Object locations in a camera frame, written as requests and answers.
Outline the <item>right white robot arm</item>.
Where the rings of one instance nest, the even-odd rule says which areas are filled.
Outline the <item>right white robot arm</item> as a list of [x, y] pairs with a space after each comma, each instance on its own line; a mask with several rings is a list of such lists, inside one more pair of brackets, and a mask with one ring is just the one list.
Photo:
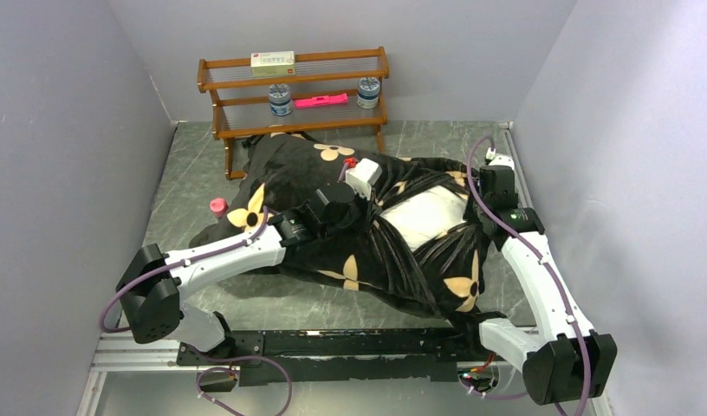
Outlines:
[[475, 360], [491, 352], [501, 356], [522, 374], [538, 405], [584, 405], [601, 396], [617, 345], [595, 330], [570, 294], [536, 211], [519, 207], [512, 162], [497, 157], [469, 185], [484, 232], [516, 274], [537, 331], [531, 335], [507, 318], [492, 318], [463, 335], [464, 352]]

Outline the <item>white pillow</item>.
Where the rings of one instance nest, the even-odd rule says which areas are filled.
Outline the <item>white pillow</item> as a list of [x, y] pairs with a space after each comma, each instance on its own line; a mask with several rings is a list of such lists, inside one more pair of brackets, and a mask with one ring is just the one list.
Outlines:
[[411, 251], [464, 222], [468, 197], [434, 186], [382, 212]]

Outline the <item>black floral pillowcase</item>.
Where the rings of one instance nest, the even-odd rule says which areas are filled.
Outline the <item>black floral pillowcase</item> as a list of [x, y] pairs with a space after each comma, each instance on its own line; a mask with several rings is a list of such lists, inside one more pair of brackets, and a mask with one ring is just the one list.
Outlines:
[[301, 251], [275, 272], [311, 283], [366, 292], [393, 308], [451, 323], [486, 318], [477, 306], [484, 292], [483, 265], [490, 240], [466, 188], [476, 173], [447, 158], [400, 159], [383, 153], [325, 145], [286, 133], [272, 133], [250, 146], [245, 177], [227, 214], [201, 230], [191, 247], [250, 231], [263, 210], [279, 213], [333, 184], [344, 160], [371, 159], [382, 173], [373, 201], [382, 212], [434, 186], [468, 197], [464, 222], [411, 251], [382, 212], [365, 230], [343, 231]]

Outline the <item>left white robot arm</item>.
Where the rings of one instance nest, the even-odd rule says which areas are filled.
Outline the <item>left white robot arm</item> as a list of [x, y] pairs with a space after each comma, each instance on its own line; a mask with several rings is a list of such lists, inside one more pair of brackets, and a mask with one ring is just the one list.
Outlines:
[[258, 225], [233, 237], [166, 253], [148, 244], [130, 262], [115, 299], [136, 343], [179, 341], [212, 364], [225, 363], [236, 350], [230, 325], [222, 314], [187, 299], [227, 278], [289, 262], [343, 231], [365, 230], [373, 211], [372, 185], [337, 182], [297, 207], [278, 214], [264, 210]]

